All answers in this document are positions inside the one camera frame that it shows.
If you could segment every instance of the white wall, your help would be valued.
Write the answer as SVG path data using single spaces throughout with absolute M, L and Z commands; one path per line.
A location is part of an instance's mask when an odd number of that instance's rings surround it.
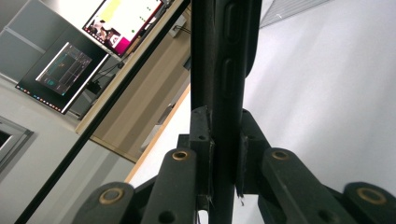
M 35 132 L 0 174 L 0 223 L 14 223 L 78 139 L 76 118 L 48 110 L 0 78 L 0 116 Z M 70 223 L 91 192 L 123 181 L 133 164 L 89 141 L 30 223 Z
M 260 31 L 245 108 L 326 185 L 396 195 L 396 2 L 334 0 Z

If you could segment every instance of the wooden desk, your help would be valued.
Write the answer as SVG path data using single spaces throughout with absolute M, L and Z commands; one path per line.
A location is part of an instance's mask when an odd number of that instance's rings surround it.
M 141 46 L 130 56 L 96 104 L 77 126 L 77 133 L 82 133 L 88 127 L 109 96 L 127 76 L 139 57 L 142 56 L 165 23 L 175 14 L 182 2 L 182 0 L 176 0 L 168 8 Z M 189 9 L 186 9 L 183 13 L 183 16 L 187 19 L 184 25 L 187 29 L 191 27 L 190 13 Z M 189 56 L 190 34 L 179 32 L 176 37 L 166 35 L 137 73 L 127 90 L 106 115 L 106 118 L 92 135 L 92 140 L 130 161 L 137 162 L 141 155 L 139 149 L 160 119 L 163 111 L 189 78 L 189 72 L 183 67 Z

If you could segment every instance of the black bar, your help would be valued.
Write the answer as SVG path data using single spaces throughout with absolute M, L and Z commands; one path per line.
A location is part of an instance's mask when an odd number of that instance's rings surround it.
M 181 6 L 176 10 L 175 14 L 172 15 L 171 19 L 165 24 L 164 28 L 160 31 L 160 33 L 154 38 L 152 43 L 148 46 L 148 49 L 142 54 L 142 56 L 137 60 L 136 64 L 132 69 L 128 72 L 128 75 L 124 78 L 121 84 L 116 88 L 116 90 L 111 94 L 105 105 L 100 109 L 98 114 L 94 117 L 90 125 L 87 129 L 82 133 L 81 137 L 77 140 L 77 142 L 72 146 L 69 152 L 66 154 L 64 159 L 55 169 L 55 171 L 50 175 L 49 179 L 46 183 L 41 187 L 40 191 L 33 198 L 32 201 L 27 205 L 25 210 L 21 213 L 16 223 L 26 223 L 29 218 L 33 215 L 38 206 L 44 201 L 47 195 L 50 193 L 52 188 L 58 182 L 58 180 L 62 177 L 66 169 L 69 167 L 71 162 L 77 156 L 77 154 L 82 150 L 87 141 L 90 139 L 96 128 L 100 125 L 102 120 L 105 118 L 107 113 L 113 107 L 113 105 L 117 102 L 117 100 L 121 97 L 123 92 L 126 90 L 128 85 L 134 79 L 136 74 L 139 72 L 140 68 L 145 64 L 148 60 L 151 53 L 157 48 L 157 46 L 161 43 L 165 35 L 172 28 L 174 23 L 177 21 L 179 16 L 183 13 L 187 5 L 190 3 L 190 0 L 185 0 L 182 2 Z
M 170 150 L 148 199 L 142 224 L 195 223 L 196 154 L 188 148 Z
M 288 223 L 357 223 L 291 151 L 266 149 L 262 175 Z

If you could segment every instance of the monitor screen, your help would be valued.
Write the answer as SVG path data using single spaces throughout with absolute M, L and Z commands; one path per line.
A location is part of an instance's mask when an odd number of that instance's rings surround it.
M 161 0 L 105 0 L 82 29 L 122 57 L 162 5 Z
M 108 56 L 70 25 L 22 78 L 16 89 L 65 114 Z

